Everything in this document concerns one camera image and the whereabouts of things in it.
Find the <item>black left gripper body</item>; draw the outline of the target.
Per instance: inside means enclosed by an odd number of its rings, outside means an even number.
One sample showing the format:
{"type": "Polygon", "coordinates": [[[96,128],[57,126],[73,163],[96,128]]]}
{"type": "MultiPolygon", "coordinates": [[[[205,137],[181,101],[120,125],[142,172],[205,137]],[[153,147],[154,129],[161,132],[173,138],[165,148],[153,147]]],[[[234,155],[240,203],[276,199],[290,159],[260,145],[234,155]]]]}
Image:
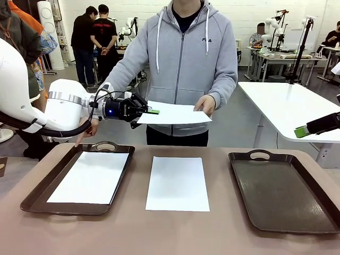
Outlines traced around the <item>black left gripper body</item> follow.
{"type": "Polygon", "coordinates": [[[106,98],[103,101],[103,118],[132,122],[148,112],[147,102],[137,93],[126,99],[106,98]]]}

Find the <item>person's left hand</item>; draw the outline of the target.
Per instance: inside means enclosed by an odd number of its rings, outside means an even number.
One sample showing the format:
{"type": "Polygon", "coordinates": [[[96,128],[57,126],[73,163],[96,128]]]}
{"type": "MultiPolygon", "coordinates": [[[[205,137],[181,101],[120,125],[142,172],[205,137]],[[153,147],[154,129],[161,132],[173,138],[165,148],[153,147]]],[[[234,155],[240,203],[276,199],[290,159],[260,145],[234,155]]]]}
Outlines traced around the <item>person's left hand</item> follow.
{"type": "Polygon", "coordinates": [[[202,96],[194,106],[194,111],[202,111],[208,117],[211,117],[215,111],[216,102],[211,95],[202,96]]]}

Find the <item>person's right hand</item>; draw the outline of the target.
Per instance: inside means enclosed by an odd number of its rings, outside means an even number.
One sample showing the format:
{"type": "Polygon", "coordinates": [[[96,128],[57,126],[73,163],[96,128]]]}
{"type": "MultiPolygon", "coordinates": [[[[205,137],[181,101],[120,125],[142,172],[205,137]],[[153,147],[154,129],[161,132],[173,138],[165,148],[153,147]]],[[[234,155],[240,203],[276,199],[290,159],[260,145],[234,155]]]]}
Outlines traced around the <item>person's right hand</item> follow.
{"type": "Polygon", "coordinates": [[[84,138],[95,136],[98,131],[98,127],[99,127],[99,120],[93,118],[91,120],[91,126],[87,128],[84,132],[78,135],[77,140],[75,142],[75,147],[77,147],[84,138]]]}

